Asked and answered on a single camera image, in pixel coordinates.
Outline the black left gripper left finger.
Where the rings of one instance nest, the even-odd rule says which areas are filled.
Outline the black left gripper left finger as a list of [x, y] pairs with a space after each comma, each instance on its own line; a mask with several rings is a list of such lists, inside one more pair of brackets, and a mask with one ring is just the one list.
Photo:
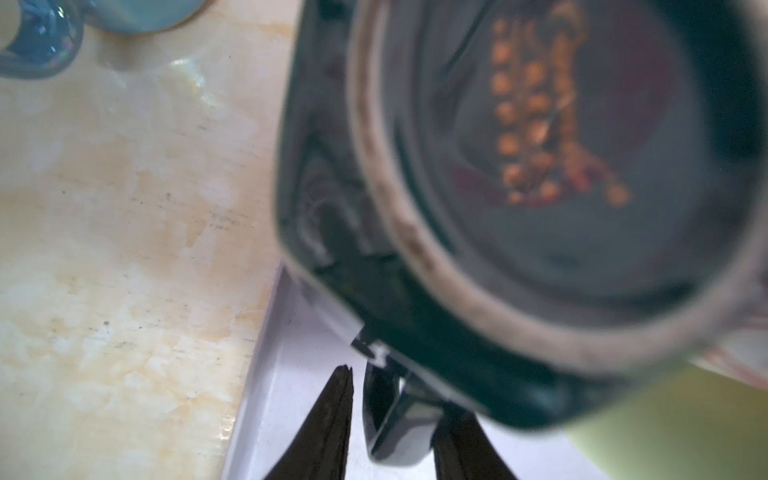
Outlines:
[[347, 365], [340, 365], [329, 377], [293, 441], [265, 479], [344, 479], [353, 396], [353, 370]]

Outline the blue butterfly mug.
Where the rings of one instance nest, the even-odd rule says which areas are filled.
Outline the blue butterfly mug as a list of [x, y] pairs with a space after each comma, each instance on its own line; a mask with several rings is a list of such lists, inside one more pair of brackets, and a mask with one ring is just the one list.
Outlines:
[[123, 35], [176, 27], [203, 8], [204, 0], [20, 1], [12, 41], [1, 48], [1, 75], [39, 80], [75, 60], [86, 26]]

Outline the dark green mug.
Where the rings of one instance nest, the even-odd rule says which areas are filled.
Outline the dark green mug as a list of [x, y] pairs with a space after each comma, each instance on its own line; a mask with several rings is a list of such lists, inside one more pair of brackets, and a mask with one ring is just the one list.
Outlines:
[[307, 1], [275, 223], [369, 458], [548, 430], [767, 300], [763, 1]]

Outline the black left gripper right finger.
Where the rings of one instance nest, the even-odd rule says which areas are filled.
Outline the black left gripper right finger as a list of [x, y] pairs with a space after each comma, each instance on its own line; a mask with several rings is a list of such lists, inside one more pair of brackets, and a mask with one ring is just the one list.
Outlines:
[[474, 413], [443, 420], [433, 436], [432, 450], [438, 480], [517, 480]]

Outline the light green mug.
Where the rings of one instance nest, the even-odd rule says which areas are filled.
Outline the light green mug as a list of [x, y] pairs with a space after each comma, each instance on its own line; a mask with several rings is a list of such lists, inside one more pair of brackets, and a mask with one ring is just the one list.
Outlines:
[[764, 479], [767, 394], [698, 367], [566, 429], [611, 479]]

